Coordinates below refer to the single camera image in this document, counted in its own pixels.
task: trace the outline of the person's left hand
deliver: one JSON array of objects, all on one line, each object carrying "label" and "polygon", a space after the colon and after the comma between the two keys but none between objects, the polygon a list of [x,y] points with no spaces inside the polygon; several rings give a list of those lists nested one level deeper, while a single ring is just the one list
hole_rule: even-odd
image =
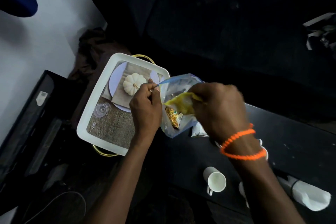
[{"label": "person's left hand", "polygon": [[155,83],[142,84],[129,103],[135,127],[136,142],[133,143],[144,143],[148,147],[162,120],[162,103],[156,86]]}]

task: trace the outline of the white cable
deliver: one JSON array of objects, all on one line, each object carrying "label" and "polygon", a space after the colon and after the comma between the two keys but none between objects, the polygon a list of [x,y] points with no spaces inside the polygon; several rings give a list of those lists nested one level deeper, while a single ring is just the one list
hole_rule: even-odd
[{"label": "white cable", "polygon": [[81,196],[81,198],[83,199],[84,201],[84,204],[85,204],[85,210],[84,210],[84,216],[86,214],[86,201],[85,201],[85,198],[82,196],[82,194],[80,194],[79,192],[76,192],[76,191],[66,191],[66,192],[63,192],[61,194],[59,194],[57,197],[55,197],[53,200],[51,200],[49,202],[48,205],[46,205],[42,210],[40,210],[37,214],[35,214],[33,217],[31,217],[29,220],[27,220],[24,224],[27,224],[28,222],[30,222],[33,218],[35,218],[37,215],[39,215],[41,212],[43,212],[56,198],[58,198],[59,196],[62,196],[63,194],[65,193],[76,193],[78,194],[79,196]]}]

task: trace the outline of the black band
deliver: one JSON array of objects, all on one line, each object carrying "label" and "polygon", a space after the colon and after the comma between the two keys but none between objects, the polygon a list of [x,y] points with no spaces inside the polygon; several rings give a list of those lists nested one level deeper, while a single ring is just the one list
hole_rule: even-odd
[{"label": "black band", "polygon": [[292,184],[292,187],[291,187],[291,190],[290,190],[291,198],[294,198],[294,197],[293,197],[293,187],[294,187],[294,185],[295,185],[298,181],[300,181],[300,180],[296,180],[296,181]]}]

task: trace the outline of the orange beaded bracelet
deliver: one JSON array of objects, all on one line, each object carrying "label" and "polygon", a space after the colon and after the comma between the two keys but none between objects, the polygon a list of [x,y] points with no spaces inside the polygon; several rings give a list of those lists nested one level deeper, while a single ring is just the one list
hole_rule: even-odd
[{"label": "orange beaded bracelet", "polygon": [[254,155],[247,155],[247,156],[241,156],[241,155],[235,155],[235,154],[229,154],[226,153],[224,150],[227,146],[229,146],[230,143],[232,143],[234,140],[238,139],[239,137],[242,136],[246,136],[249,134],[254,134],[255,130],[252,129],[253,124],[250,124],[250,129],[248,130],[244,130],[241,132],[238,132],[234,135],[232,135],[229,139],[227,139],[223,144],[222,144],[222,148],[220,149],[220,152],[222,154],[224,154],[225,156],[229,157],[229,158],[234,158],[234,159],[239,159],[239,160],[257,160],[259,158],[265,157],[267,152],[265,151],[265,149],[262,149],[261,151],[259,151],[257,154]]}]

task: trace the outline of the ziplock bag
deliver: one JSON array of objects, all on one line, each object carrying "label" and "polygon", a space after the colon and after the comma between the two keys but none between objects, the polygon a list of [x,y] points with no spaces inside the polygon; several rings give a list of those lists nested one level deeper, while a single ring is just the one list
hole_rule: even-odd
[{"label": "ziplock bag", "polygon": [[161,129],[168,137],[173,138],[183,131],[187,130],[188,128],[191,128],[197,123],[197,120],[193,114],[183,115],[179,120],[178,129],[174,128],[166,112],[165,103],[167,103],[174,97],[177,97],[181,93],[187,92],[191,88],[191,86],[199,82],[203,81],[197,76],[193,74],[183,74],[175,77],[170,77],[169,79],[166,79],[159,83],[163,109]]}]

